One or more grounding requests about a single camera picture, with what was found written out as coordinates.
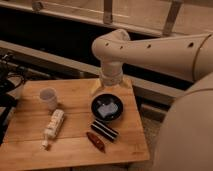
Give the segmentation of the beige cylindrical gripper body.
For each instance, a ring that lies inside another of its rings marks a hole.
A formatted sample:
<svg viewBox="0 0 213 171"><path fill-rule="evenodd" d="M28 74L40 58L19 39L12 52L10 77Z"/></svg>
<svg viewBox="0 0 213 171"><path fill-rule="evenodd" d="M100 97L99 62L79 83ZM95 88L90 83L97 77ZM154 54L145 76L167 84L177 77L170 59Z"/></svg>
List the beige cylindrical gripper body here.
<svg viewBox="0 0 213 171"><path fill-rule="evenodd" d="M122 63L102 63L100 80L104 86L113 86L122 82Z"/></svg>

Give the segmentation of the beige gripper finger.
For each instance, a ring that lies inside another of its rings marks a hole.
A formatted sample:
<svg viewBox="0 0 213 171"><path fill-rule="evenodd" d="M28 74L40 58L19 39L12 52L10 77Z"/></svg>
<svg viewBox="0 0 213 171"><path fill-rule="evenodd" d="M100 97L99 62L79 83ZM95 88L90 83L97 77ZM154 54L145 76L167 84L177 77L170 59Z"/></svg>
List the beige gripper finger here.
<svg viewBox="0 0 213 171"><path fill-rule="evenodd" d="M122 80L122 86L123 86L124 88L131 89L131 88L132 88L131 79L128 78L127 76L124 76L124 77L123 77L123 80Z"/></svg>
<svg viewBox="0 0 213 171"><path fill-rule="evenodd" d="M94 85L91 88L90 94L94 96L97 92L101 91L104 88L100 79L97 79Z"/></svg>

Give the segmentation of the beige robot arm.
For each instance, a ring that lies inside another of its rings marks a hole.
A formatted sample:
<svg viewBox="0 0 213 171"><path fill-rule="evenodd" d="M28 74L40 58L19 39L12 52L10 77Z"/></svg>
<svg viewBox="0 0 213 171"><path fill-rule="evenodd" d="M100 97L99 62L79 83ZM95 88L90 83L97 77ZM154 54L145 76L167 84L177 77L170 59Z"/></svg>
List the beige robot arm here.
<svg viewBox="0 0 213 171"><path fill-rule="evenodd" d="M96 38L92 52L104 86L124 82L125 63L190 81L161 125L152 171L213 171L213 34L133 41L117 29Z"/></svg>

